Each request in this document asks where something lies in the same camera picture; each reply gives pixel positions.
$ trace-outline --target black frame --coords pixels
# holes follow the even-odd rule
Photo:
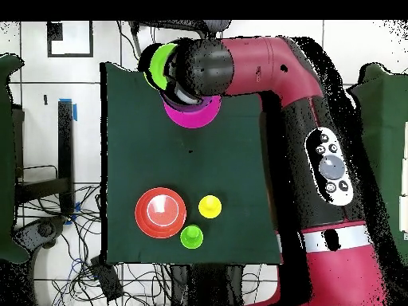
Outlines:
[[[89,53],[53,54],[52,41],[62,41],[62,24],[47,22],[47,51],[48,57],[93,57],[93,24],[89,22]]]

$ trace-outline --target red plate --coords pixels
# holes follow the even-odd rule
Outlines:
[[[135,208],[139,228],[153,238],[174,236],[186,221],[186,206],[173,190],[154,188],[145,192]]]

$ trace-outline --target yellow cup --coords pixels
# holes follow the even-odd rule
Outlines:
[[[212,194],[202,198],[198,204],[198,211],[205,218],[216,218],[221,213],[221,201]]]

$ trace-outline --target gray button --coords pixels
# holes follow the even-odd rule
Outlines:
[[[328,184],[326,184],[326,191],[329,194],[332,194],[333,192],[335,192],[335,184],[333,182],[329,182]]]
[[[326,149],[324,149],[323,146],[318,146],[318,147],[316,147],[316,152],[317,152],[319,155],[322,155],[322,154],[324,154],[324,153],[326,152]]]
[[[335,144],[330,144],[328,150],[335,153],[337,151],[337,146]]]
[[[341,189],[341,191],[347,191],[348,190],[348,184],[344,181],[340,181],[339,182],[339,188]]]
[[[328,141],[328,136],[326,134],[320,135],[320,141],[326,143]]]
[[[324,156],[319,164],[319,171],[326,179],[341,179],[346,167],[344,162],[337,156]]]

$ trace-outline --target blue tape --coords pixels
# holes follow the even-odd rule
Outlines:
[[[73,102],[72,99],[60,99],[60,102]],[[77,104],[73,104],[73,120],[78,121]]]
[[[77,115],[77,104],[73,105],[73,119],[75,121],[78,121],[78,115]]]

